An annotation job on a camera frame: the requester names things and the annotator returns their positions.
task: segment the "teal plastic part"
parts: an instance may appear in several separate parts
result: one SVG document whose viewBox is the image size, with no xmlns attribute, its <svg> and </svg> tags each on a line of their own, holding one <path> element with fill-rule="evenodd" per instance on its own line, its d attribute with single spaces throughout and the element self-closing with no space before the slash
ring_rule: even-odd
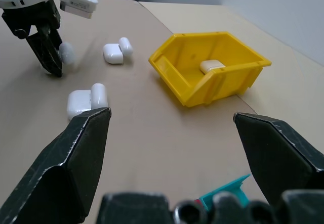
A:
<svg viewBox="0 0 324 224">
<path fill-rule="evenodd" d="M 228 191 L 233 193 L 240 201 L 242 206 L 246 206 L 249 202 L 247 196 L 245 195 L 245 193 L 241 190 L 241 185 L 243 183 L 243 181 L 248 178 L 250 176 L 249 175 L 245 175 L 242 176 L 218 189 L 215 189 L 214 191 L 211 191 L 203 196 L 201 196 L 199 198 L 199 200 L 201 201 L 201 203 L 204 205 L 205 209 L 207 211 L 210 211 L 212 209 L 213 206 L 213 196 L 221 191 Z"/>
</svg>

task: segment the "black robotic claw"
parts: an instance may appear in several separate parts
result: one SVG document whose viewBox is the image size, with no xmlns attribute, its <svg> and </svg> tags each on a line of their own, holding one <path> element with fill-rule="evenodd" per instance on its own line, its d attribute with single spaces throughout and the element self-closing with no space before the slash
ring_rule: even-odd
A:
<svg viewBox="0 0 324 224">
<path fill-rule="evenodd" d="M 266 116 L 234 115 L 254 179 L 270 204 L 283 191 L 324 189 L 324 155 L 286 122 Z"/>
<path fill-rule="evenodd" d="M 108 108 L 74 117 L 4 203 L 0 223 L 83 222 L 99 181 L 110 117 Z M 170 212 L 161 194 L 115 193 L 104 196 L 97 224 L 324 223 L 324 155 L 281 120 L 236 113 L 234 122 L 270 205 L 250 201 L 243 207 L 221 192 L 209 213 L 194 201 Z"/>
<path fill-rule="evenodd" d="M 62 76 L 62 60 L 58 54 L 62 39 L 57 31 L 60 14 L 53 0 L 19 9 L 4 9 L 2 18 L 20 39 L 26 39 L 41 65 L 56 77 Z M 29 35 L 32 25 L 37 33 Z"/>
<path fill-rule="evenodd" d="M 36 158 L 0 209 L 0 223 L 81 223 L 97 189 L 111 111 L 74 117 Z"/>
</svg>

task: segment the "beige table surface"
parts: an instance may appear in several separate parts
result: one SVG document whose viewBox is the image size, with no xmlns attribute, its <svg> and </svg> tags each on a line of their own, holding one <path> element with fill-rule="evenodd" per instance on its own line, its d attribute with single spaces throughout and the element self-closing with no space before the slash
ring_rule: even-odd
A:
<svg viewBox="0 0 324 224">
<path fill-rule="evenodd" d="M 324 153 L 324 67 L 225 6 L 141 3 L 172 33 L 229 31 L 272 62 L 240 96 L 256 113 L 285 120 Z M 301 34 L 307 28 L 301 28 Z"/>
<path fill-rule="evenodd" d="M 60 79 L 43 74 L 28 43 L 0 20 L 0 205 L 68 124 L 68 94 L 96 82 L 107 87 L 112 118 L 85 223 L 95 222 L 107 192 L 159 191 L 173 206 L 250 172 L 232 116 L 253 110 L 237 96 L 208 107 L 182 107 L 147 61 L 172 35 L 147 9 L 133 1 L 99 0 L 91 20 L 60 14 L 59 32 L 80 61 L 78 72 Z M 102 47 L 122 36 L 134 47 L 133 61 L 106 64 Z M 264 198 L 252 177 L 244 191 Z"/>
</svg>

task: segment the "yellow storage bin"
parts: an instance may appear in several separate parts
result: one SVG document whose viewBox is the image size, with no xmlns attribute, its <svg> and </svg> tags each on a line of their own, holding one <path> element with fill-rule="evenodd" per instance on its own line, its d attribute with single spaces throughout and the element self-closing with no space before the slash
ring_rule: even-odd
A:
<svg viewBox="0 0 324 224">
<path fill-rule="evenodd" d="M 202 61 L 225 67 L 201 72 Z M 243 94 L 271 62 L 228 32 L 174 34 L 149 58 L 164 82 L 188 107 Z"/>
</svg>

